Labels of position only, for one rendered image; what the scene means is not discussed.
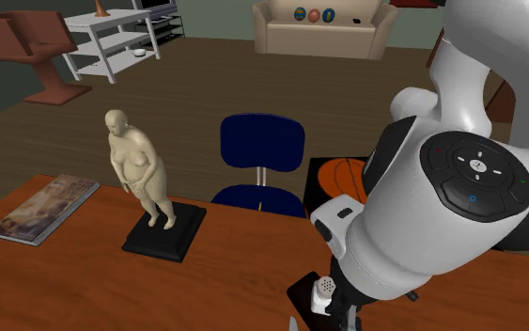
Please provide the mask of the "dark blue office chair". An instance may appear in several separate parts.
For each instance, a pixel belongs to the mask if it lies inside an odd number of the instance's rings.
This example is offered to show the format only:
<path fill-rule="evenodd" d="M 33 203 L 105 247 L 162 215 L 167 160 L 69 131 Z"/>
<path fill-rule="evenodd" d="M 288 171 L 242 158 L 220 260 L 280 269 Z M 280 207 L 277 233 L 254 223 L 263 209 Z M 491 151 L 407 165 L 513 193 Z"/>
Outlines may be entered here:
<path fill-rule="evenodd" d="M 225 118 L 220 126 L 224 162 L 257 170 L 255 184 L 229 186 L 215 195 L 216 204 L 267 213 L 305 217 L 301 200 L 267 184 L 267 172 L 292 172 L 303 161 L 305 132 L 298 121 L 274 114 L 245 113 Z"/>

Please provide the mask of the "black television stand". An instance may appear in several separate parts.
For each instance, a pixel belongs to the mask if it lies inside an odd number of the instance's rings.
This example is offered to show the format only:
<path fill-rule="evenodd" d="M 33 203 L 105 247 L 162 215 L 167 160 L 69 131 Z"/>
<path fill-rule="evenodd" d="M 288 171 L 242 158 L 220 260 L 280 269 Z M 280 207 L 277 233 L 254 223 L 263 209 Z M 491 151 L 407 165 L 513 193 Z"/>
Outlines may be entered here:
<path fill-rule="evenodd" d="M 185 37 L 176 0 L 131 0 L 131 2 L 134 9 L 149 10 L 150 24 L 158 45 Z"/>

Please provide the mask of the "white perforated shaker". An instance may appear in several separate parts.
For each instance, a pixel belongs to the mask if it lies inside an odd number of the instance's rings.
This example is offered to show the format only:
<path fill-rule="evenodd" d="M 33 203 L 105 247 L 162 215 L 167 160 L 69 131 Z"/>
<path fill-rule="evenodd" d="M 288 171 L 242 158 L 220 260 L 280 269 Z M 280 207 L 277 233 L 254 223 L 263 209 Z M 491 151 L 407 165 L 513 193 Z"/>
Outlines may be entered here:
<path fill-rule="evenodd" d="M 332 303 L 335 289 L 336 285 L 330 276 L 323 276 L 315 280 L 311 291 L 311 311 L 319 315 L 329 316 L 326 308 Z"/>

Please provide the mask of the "white shelf table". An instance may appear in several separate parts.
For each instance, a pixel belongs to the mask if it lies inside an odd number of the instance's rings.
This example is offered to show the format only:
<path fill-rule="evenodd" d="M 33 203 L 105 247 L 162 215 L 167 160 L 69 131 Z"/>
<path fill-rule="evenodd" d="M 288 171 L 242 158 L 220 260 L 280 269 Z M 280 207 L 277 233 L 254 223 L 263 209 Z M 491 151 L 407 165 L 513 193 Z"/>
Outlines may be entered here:
<path fill-rule="evenodd" d="M 87 33 L 90 41 L 79 44 L 74 52 L 63 54 L 75 80 L 81 81 L 83 75 L 106 76 L 111 84 L 116 82 L 115 74 L 128 69 L 140 61 L 161 53 L 147 9 L 109 9 L 108 16 L 87 13 L 65 18 L 65 24 L 71 33 Z M 144 21 L 147 32 L 129 32 L 123 29 L 124 24 Z M 132 46 L 145 39 L 150 39 L 153 50 L 136 56 Z M 78 68 L 73 61 L 74 55 L 95 56 L 98 61 Z"/>

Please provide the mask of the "reddish brown chair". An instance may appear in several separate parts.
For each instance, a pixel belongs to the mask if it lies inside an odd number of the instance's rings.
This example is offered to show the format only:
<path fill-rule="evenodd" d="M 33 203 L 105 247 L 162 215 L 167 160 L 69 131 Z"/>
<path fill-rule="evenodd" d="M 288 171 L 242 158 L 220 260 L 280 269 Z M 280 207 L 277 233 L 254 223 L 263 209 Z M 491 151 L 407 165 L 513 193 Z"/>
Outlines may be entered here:
<path fill-rule="evenodd" d="M 78 49 L 58 11 L 0 12 L 0 62 L 31 66 L 44 89 L 26 97 L 31 103 L 63 105 L 92 89 L 63 82 L 52 59 Z"/>

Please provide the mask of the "brown wooden table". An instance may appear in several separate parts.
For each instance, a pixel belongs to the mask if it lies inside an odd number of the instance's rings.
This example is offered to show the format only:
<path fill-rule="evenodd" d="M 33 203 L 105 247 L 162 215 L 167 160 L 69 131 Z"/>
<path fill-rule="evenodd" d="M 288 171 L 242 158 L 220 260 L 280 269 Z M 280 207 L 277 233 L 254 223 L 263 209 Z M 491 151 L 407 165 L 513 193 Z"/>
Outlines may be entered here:
<path fill-rule="evenodd" d="M 0 219 L 45 186 L 0 201 Z M 331 253 L 302 218 L 208 204 L 181 263 L 125 252 L 142 215 L 103 186 L 42 245 L 0 240 L 0 331 L 288 331 L 287 288 Z M 489 251 L 418 299 L 361 310 L 363 331 L 529 331 L 529 257 Z"/>

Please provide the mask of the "basketball patterned robot stand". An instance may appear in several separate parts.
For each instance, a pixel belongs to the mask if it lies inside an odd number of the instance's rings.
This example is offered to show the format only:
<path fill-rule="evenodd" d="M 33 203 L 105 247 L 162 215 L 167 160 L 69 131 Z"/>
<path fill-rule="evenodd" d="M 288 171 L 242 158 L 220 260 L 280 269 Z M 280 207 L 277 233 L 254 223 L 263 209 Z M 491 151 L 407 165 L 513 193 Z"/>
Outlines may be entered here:
<path fill-rule="evenodd" d="M 303 205 L 306 215 L 328 200 L 346 194 L 366 203 L 362 182 L 366 157 L 312 157 L 309 160 Z"/>

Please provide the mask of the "black flat slab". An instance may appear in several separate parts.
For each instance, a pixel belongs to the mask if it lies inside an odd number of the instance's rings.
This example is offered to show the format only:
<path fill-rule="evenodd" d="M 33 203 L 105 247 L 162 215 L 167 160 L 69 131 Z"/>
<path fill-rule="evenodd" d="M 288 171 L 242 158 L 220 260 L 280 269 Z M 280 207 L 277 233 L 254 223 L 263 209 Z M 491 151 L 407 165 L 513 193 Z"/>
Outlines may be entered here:
<path fill-rule="evenodd" d="M 311 310 L 313 284 L 317 280 L 319 275 L 310 272 L 287 289 L 287 296 L 309 331 L 334 331 L 329 316 Z"/>

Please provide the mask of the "beige figure on black base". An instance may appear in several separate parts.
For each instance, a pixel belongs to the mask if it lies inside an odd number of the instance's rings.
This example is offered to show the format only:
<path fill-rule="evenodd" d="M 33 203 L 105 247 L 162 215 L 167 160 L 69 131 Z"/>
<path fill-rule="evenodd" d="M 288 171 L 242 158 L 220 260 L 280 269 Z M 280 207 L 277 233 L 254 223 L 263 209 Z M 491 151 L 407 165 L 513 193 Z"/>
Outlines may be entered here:
<path fill-rule="evenodd" d="M 139 199 L 145 213 L 122 249 L 131 253 L 182 262 L 207 211 L 172 201 L 167 196 L 163 159 L 148 136 L 128 122 L 121 110 L 105 116 L 110 131 L 110 161 L 127 192 Z"/>

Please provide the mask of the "book with faded cover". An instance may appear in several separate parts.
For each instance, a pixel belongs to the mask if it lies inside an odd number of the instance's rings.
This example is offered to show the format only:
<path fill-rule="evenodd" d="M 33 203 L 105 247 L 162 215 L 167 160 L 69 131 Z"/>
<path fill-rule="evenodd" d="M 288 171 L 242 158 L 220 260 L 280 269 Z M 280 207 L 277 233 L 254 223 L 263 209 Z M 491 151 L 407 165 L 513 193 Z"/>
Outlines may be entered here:
<path fill-rule="evenodd" d="M 0 221 L 0 239 L 39 246 L 99 187 L 96 180 L 58 176 Z"/>

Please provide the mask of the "beige sofa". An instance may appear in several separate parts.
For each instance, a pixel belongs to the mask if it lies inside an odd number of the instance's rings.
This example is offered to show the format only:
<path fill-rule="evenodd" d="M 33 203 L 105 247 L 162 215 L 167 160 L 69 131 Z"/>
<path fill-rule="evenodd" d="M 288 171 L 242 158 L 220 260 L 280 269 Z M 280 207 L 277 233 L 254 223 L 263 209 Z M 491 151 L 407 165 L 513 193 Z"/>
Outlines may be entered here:
<path fill-rule="evenodd" d="M 296 8 L 335 18 L 298 21 Z M 398 13 L 384 0 L 262 0 L 252 5 L 255 52 L 380 60 Z"/>

